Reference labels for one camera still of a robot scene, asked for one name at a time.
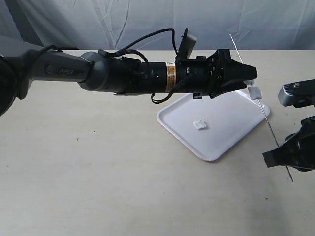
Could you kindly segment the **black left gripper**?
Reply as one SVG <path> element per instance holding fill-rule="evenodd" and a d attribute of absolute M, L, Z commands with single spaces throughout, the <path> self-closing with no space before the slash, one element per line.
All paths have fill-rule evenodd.
<path fill-rule="evenodd" d="M 257 69 L 231 59 L 229 49 L 218 49 L 209 57 L 176 58 L 175 67 L 175 93 L 194 93 L 197 96 L 209 96 L 210 98 L 247 87 L 243 81 L 229 84 L 224 74 L 226 68 L 229 80 L 257 78 Z"/>

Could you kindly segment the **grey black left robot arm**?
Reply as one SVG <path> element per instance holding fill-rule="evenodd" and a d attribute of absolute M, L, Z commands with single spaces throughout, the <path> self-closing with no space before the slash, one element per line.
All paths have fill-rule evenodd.
<path fill-rule="evenodd" d="M 246 81 L 256 78 L 257 69 L 233 60 L 227 49 L 209 57 L 177 56 L 169 65 L 150 62 L 132 49 L 74 56 L 54 45 L 6 46 L 0 50 L 0 112 L 4 114 L 16 98 L 24 99 L 33 81 L 76 82 L 86 91 L 123 96 L 164 93 L 169 99 L 176 93 L 215 98 L 244 89 Z"/>

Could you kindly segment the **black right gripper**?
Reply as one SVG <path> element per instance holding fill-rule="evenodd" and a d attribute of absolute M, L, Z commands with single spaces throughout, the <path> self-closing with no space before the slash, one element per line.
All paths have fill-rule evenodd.
<path fill-rule="evenodd" d="M 301 128 L 295 134 L 286 137 L 286 141 L 295 145 L 282 145 L 262 154 L 268 168 L 290 166 L 301 172 L 315 170 L 315 118 L 301 121 Z"/>

